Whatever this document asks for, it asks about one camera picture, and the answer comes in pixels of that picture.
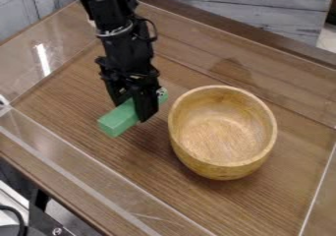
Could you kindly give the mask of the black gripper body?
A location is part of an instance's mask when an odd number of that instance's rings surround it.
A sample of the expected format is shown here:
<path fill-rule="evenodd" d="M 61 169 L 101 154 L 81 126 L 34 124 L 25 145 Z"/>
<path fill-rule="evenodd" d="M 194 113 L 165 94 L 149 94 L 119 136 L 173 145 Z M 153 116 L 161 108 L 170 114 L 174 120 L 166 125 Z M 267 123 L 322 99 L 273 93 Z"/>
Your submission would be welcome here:
<path fill-rule="evenodd" d="M 158 84 L 158 71 L 151 65 L 151 42 L 157 39 L 147 27 L 119 27 L 97 30 L 105 55 L 95 59 L 99 76 L 105 79 L 126 79 L 130 85 Z"/>

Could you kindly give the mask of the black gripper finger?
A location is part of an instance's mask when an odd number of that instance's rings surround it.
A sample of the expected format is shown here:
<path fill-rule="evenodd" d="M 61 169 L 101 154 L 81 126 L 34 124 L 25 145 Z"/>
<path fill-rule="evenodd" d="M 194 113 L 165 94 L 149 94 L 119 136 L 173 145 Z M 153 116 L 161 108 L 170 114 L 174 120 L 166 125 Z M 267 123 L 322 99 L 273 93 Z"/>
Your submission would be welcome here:
<path fill-rule="evenodd" d="M 130 86 L 130 97 L 137 119 L 145 122 L 158 111 L 157 91 L 161 89 L 158 84 Z"/>
<path fill-rule="evenodd" d="M 130 99 L 130 80 L 105 79 L 105 86 L 114 106 L 119 106 Z"/>

